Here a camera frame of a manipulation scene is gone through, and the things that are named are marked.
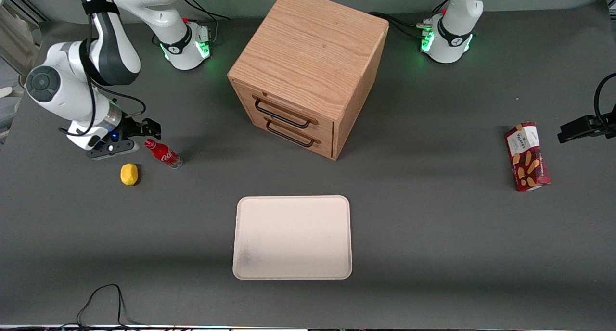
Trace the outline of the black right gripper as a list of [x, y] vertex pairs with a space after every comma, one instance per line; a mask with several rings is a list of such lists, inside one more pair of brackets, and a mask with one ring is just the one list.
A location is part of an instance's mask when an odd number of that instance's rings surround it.
[[160, 123], [145, 118], [137, 122], [134, 118], [122, 116], [119, 125], [106, 136], [108, 144], [114, 144], [123, 140], [139, 140], [144, 136], [161, 136], [162, 129]]

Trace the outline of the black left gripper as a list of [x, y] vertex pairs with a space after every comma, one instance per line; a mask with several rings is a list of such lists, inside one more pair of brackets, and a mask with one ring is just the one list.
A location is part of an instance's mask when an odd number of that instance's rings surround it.
[[605, 132], [607, 139], [616, 137], [616, 116], [602, 115], [599, 120], [593, 115], [585, 115], [561, 125], [557, 134], [561, 144], [585, 137], [596, 137]]

